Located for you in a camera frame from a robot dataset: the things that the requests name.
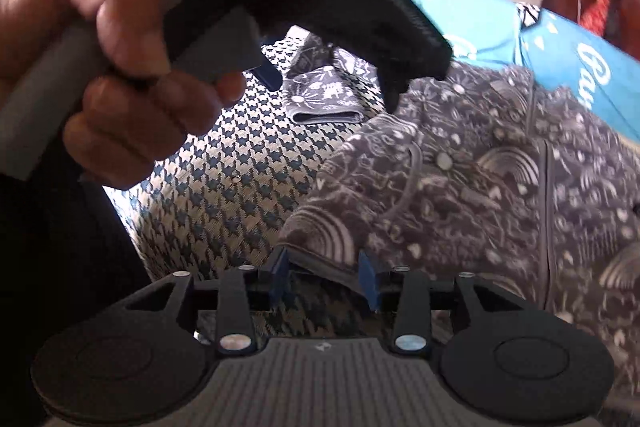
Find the houndstooth fabric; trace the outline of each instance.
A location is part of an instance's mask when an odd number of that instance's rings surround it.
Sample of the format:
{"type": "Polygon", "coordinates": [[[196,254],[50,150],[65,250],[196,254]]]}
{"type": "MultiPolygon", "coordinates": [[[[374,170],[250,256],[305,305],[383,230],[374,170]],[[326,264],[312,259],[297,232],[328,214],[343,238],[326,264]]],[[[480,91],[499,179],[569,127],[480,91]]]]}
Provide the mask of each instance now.
{"type": "MultiPolygon", "coordinates": [[[[302,44],[286,38],[263,52],[284,73],[302,44]]],[[[383,110],[376,86],[344,75],[366,118],[383,110]]],[[[211,279],[229,265],[263,263],[319,165],[358,128],[293,124],[280,94],[248,74],[244,98],[212,131],[190,136],[131,190],[107,192],[152,277],[186,269],[211,279]]]]}

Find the black plastic tool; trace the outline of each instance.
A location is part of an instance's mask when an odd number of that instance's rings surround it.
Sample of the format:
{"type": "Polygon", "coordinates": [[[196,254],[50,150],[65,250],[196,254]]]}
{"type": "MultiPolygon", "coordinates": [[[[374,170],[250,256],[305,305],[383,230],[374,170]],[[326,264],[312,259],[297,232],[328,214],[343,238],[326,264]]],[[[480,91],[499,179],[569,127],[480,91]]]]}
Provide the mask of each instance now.
{"type": "Polygon", "coordinates": [[[440,371],[474,409],[514,423],[553,424],[597,412],[613,362],[597,338],[476,277],[457,277],[456,334],[440,371]]]}
{"type": "MultiPolygon", "coordinates": [[[[164,8],[174,66],[209,82],[258,67],[262,37],[291,25],[375,65],[389,112],[412,78],[442,79],[451,59],[449,43],[411,0],[164,0],[164,8]]],[[[92,24],[63,32],[0,109],[0,173],[27,180],[87,83],[109,68],[92,24]]]]}

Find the gray patterned fabric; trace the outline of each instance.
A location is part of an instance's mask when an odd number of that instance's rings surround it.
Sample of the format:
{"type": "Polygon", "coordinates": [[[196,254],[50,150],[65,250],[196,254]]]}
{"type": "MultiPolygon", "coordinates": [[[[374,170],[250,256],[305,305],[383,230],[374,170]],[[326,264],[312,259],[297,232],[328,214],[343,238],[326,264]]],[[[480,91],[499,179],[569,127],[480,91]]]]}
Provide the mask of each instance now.
{"type": "Polygon", "coordinates": [[[360,250],[493,280],[600,338],[617,368],[610,403],[635,409],[638,202],[640,160],[569,90],[455,62],[325,161],[281,242],[355,289],[360,250]]]}
{"type": "Polygon", "coordinates": [[[356,57],[347,50],[326,44],[320,37],[309,33],[291,61],[287,78],[310,73],[324,66],[334,66],[342,73],[352,74],[371,84],[377,81],[376,68],[366,60],[356,57]]]}
{"type": "Polygon", "coordinates": [[[350,81],[333,66],[323,66],[282,83],[282,103],[294,123],[358,123],[364,110],[350,81]]]}

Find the white lettering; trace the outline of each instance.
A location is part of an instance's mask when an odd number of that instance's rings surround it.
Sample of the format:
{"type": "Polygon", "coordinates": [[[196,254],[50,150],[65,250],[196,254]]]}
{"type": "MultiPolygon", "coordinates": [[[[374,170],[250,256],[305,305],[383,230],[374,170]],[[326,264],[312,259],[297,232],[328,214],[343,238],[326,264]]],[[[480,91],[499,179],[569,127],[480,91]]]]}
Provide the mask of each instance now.
{"type": "Polygon", "coordinates": [[[578,55],[584,61],[584,63],[591,68],[593,76],[601,86],[606,86],[611,80],[611,70],[609,65],[605,62],[604,58],[591,46],[584,44],[578,44],[578,55]]]}
{"type": "Polygon", "coordinates": [[[593,93],[596,91],[596,83],[589,71],[580,69],[580,80],[578,81],[578,101],[587,109],[593,103],[593,93]]]}

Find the hand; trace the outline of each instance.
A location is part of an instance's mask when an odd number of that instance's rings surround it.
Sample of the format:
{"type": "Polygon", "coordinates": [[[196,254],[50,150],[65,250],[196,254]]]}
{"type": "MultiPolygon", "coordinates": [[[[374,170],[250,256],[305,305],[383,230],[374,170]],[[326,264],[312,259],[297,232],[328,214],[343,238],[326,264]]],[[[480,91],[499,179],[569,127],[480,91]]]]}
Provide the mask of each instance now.
{"type": "Polygon", "coordinates": [[[122,189],[140,182],[155,160],[180,149],[187,133],[208,132],[222,108],[244,93],[242,73],[209,86],[171,70],[159,0],[0,0],[0,107],[77,13],[95,21],[100,44],[120,71],[158,78],[144,91],[111,75],[87,86],[82,110],[66,122],[63,140],[96,181],[122,189]]]}

